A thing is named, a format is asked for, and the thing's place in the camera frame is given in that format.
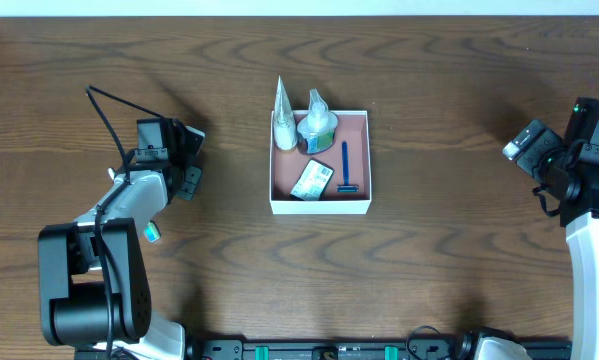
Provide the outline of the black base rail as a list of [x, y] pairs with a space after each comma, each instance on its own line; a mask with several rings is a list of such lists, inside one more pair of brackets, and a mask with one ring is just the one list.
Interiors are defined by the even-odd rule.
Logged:
[[420, 326], [404, 339], [270, 340], [189, 338], [189, 360], [428, 360], [546, 359], [566, 360], [572, 342], [563, 337], [525, 337], [488, 327], [460, 336]]

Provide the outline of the green white toothpaste tube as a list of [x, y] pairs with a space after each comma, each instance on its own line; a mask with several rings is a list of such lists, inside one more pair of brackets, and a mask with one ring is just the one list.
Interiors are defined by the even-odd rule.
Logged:
[[152, 220], [147, 223], [143, 235], [150, 243], [154, 243], [161, 238], [161, 232], [156, 223]]

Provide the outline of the blue disposable razor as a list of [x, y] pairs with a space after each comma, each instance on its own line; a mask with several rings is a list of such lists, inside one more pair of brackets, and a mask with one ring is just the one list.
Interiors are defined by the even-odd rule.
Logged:
[[348, 144], [343, 141], [341, 144], [342, 155], [342, 177], [343, 183], [337, 186], [338, 193], [356, 193], [358, 186], [350, 183], [349, 160], [348, 160]]

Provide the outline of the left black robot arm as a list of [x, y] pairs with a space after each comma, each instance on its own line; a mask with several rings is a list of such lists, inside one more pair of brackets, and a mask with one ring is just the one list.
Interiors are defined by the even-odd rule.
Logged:
[[186, 331], [152, 308], [140, 238], [153, 217], [193, 197], [202, 131], [172, 118], [137, 123], [138, 145], [110, 169], [111, 189], [75, 220], [38, 235], [41, 328], [84, 359], [183, 359]]

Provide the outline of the green Dettol soap bar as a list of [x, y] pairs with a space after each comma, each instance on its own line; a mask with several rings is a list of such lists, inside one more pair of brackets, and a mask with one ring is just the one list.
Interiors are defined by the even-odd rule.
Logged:
[[333, 174], [332, 168], [311, 159], [290, 194], [302, 201], [319, 201]]

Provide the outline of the white box pink interior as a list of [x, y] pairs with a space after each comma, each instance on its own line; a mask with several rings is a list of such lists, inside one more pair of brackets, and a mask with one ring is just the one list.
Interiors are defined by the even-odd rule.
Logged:
[[[365, 214], [372, 202], [372, 167], [370, 156], [369, 117], [365, 110], [337, 110], [338, 127], [335, 144], [317, 155], [303, 155], [298, 150], [282, 151], [274, 142], [269, 146], [268, 200], [275, 215], [347, 215]], [[347, 143], [349, 179], [343, 179], [341, 143]], [[321, 199], [302, 201], [291, 196], [310, 160], [333, 170]], [[340, 192], [345, 183], [356, 185], [356, 192]]]

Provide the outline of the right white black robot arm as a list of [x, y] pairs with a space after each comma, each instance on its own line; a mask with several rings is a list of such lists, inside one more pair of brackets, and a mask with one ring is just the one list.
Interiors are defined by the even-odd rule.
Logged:
[[564, 135], [531, 121], [503, 154], [535, 182], [532, 193], [552, 196], [573, 271], [574, 359], [599, 359], [599, 99], [579, 97]]

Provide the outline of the white Pantene tube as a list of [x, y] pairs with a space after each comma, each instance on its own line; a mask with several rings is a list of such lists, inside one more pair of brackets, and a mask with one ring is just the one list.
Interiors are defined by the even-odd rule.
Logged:
[[294, 113], [281, 77], [278, 77], [275, 95], [273, 137], [275, 145], [282, 151], [293, 150], [297, 145]]

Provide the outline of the clear foam pump bottle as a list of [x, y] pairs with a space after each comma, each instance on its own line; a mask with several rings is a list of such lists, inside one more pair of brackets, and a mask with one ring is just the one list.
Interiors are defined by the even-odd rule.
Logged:
[[309, 96], [308, 113], [297, 125], [297, 132], [300, 152], [314, 155], [328, 150], [334, 144], [338, 118], [329, 110], [316, 88], [310, 90]]

